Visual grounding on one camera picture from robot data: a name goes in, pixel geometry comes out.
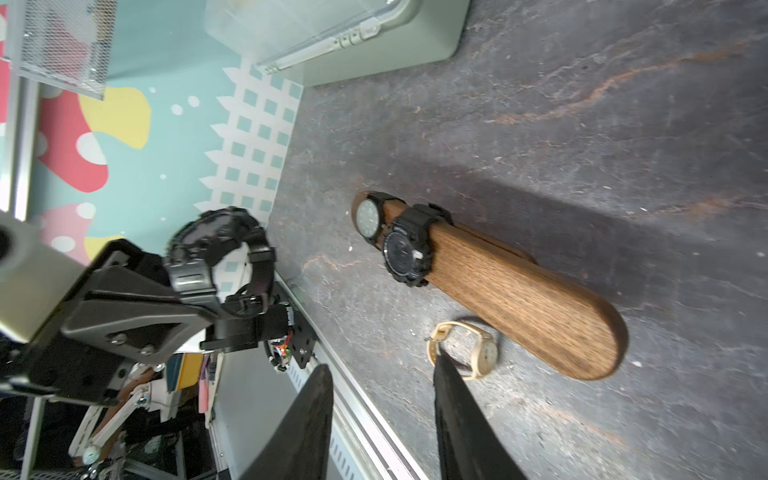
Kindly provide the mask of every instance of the yellow painted shape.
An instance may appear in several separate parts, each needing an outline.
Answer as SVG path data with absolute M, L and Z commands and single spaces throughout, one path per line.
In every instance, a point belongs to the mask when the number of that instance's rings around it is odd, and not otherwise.
M 176 390 L 186 389 L 188 386 L 196 385 L 200 379 L 200 368 L 203 366 L 202 353 L 185 353 L 181 360 L 181 371 L 179 372 L 179 381 L 176 383 Z
M 85 237 L 85 240 L 83 240 L 85 254 L 88 255 L 89 260 L 93 260 L 99 252 L 101 252 L 101 249 L 104 248 L 104 245 L 106 245 L 107 242 L 117 240 L 118 238 L 125 237 L 122 235 L 113 235 L 111 237 Z
M 78 95 L 83 117 L 92 131 L 99 131 L 129 147 L 143 148 L 149 138 L 152 110 L 140 90 L 107 87 L 104 100 Z

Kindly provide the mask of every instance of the dark marble table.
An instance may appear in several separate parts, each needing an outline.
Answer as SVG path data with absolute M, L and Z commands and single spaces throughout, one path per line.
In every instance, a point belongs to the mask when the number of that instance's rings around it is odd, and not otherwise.
M 606 380 L 502 339 L 471 384 L 530 478 L 764 478 L 766 64 L 762 0 L 473 0 L 453 59 L 306 89 L 279 272 L 430 475 L 424 338 L 467 312 L 387 276 L 351 224 L 361 189 L 441 204 L 624 316 Z

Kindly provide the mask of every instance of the wooden display board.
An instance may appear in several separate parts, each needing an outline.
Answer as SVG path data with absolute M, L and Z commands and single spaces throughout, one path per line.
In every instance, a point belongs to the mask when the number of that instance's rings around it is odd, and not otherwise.
M 367 194 L 355 196 L 353 218 Z M 387 200 L 384 223 L 406 208 Z M 380 250 L 388 230 L 376 241 Z M 619 366 L 627 327 L 607 300 L 541 268 L 529 253 L 459 223 L 434 222 L 429 236 L 426 279 L 499 332 L 575 379 L 601 379 Z

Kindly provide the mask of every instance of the mural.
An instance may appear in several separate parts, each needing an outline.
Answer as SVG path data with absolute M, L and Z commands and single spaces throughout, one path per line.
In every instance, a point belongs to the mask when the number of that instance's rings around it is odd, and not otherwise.
M 162 253 L 186 222 L 226 205 L 245 207 L 266 223 L 302 88 L 262 75 L 209 38 L 202 22 L 190 22 L 202 19 L 204 0 L 119 5 L 110 73 L 122 74 L 108 81 L 104 101 L 56 88 L 42 92 L 30 196 L 30 221 L 40 226 L 41 240 L 88 263 L 120 237 Z M 157 8 L 166 15 L 142 23 L 151 30 L 144 37 L 179 35 L 185 48 L 205 55 L 174 68 L 150 56 L 137 59 L 141 41 L 121 33 Z M 179 11 L 191 16 L 171 16 Z M 150 43 L 162 46 L 156 38 Z M 168 57 L 180 57 L 165 46 Z M 120 51 L 132 52 L 131 61 L 116 58 Z M 7 92 L 2 74 L 0 89 Z M 0 96 L 3 113 L 6 98 Z M 221 278 L 217 273 L 222 293 L 244 273 L 241 262 L 229 263 L 222 264 Z

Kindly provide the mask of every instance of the watch bezel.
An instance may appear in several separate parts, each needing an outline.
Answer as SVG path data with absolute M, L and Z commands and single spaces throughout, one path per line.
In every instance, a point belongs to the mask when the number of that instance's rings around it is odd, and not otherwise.
M 417 235 L 414 235 L 408 230 L 408 227 L 402 223 L 398 223 L 399 218 L 396 218 L 392 223 L 392 228 L 387 232 L 382 242 L 382 255 L 384 257 L 384 266 L 392 277 L 400 283 L 405 283 L 408 286 L 424 286 L 426 281 L 424 276 L 432 269 L 432 247 L 429 245 L 429 240 L 419 239 Z M 392 251 L 388 248 L 389 241 L 393 234 L 403 235 L 412 248 L 412 251 L 418 251 L 421 253 L 421 258 L 413 257 L 412 267 L 408 273 L 402 274 L 395 271 L 392 267 L 392 263 L 387 254 Z

